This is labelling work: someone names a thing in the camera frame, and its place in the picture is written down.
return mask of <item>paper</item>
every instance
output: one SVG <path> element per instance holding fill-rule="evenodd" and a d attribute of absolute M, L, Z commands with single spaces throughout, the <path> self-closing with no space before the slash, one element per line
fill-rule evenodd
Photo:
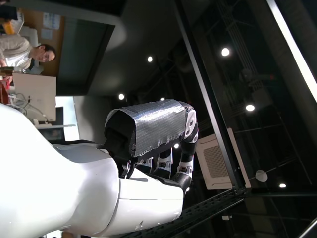
<path fill-rule="evenodd" d="M 53 38 L 53 30 L 51 29 L 41 29 L 41 38 L 51 40 Z"/>
<path fill-rule="evenodd" d="M 60 25 L 60 15 L 43 13 L 43 26 L 45 28 L 58 30 Z"/>

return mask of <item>fluorescent light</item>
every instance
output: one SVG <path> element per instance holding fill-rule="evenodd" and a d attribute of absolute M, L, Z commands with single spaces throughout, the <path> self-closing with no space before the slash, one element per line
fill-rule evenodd
<path fill-rule="evenodd" d="M 251 105 L 251 104 L 249 104 L 249 105 L 246 106 L 246 110 L 247 110 L 247 111 L 252 112 L 252 111 L 254 111 L 254 109 L 255 109 L 255 106 L 253 106 L 253 105 Z"/>
<path fill-rule="evenodd" d="M 120 93 L 120 94 L 119 94 L 119 99 L 120 99 L 120 100 L 123 100 L 123 99 L 124 99 L 124 94 Z"/>
<path fill-rule="evenodd" d="M 226 57 L 230 54 L 230 50 L 228 48 L 223 48 L 221 54 L 222 56 Z"/>
<path fill-rule="evenodd" d="M 274 0 L 266 0 L 267 4 L 269 5 L 269 8 L 271 9 L 273 16 L 279 26 L 279 29 L 281 30 L 288 46 L 289 49 L 291 50 L 294 59 L 296 61 L 296 64 L 299 68 L 299 70 L 302 73 L 302 76 L 310 90 L 310 92 L 312 93 L 315 101 L 317 102 L 317 84 L 316 81 L 313 77 L 313 74 L 311 73 L 306 61 L 304 60 L 304 57 L 302 55 L 302 53 L 300 52 L 298 46 L 295 43 L 295 40 L 290 32 L 290 30 L 288 29 L 288 26 L 280 12 L 280 10 L 278 9 L 278 6 L 276 5 L 276 2 Z"/>

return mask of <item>white wall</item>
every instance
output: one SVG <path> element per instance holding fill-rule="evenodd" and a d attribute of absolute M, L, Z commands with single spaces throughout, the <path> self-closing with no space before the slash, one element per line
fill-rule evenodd
<path fill-rule="evenodd" d="M 105 122 L 111 111 L 110 100 L 105 97 L 74 97 L 79 137 L 104 144 Z"/>

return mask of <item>computer monitor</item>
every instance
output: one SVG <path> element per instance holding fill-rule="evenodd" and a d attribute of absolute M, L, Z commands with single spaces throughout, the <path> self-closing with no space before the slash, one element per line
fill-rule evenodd
<path fill-rule="evenodd" d="M 13 82 L 17 97 L 27 101 L 24 108 L 27 118 L 38 121 L 56 120 L 55 77 L 14 73 Z"/>

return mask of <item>white robot casing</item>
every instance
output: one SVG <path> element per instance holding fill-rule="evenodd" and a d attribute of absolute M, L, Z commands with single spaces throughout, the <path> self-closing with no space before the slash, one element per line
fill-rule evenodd
<path fill-rule="evenodd" d="M 117 165 L 92 144 L 51 145 L 20 112 L 0 104 L 0 234 L 37 238 L 55 230 L 92 237 L 177 219 L 181 188 Z"/>

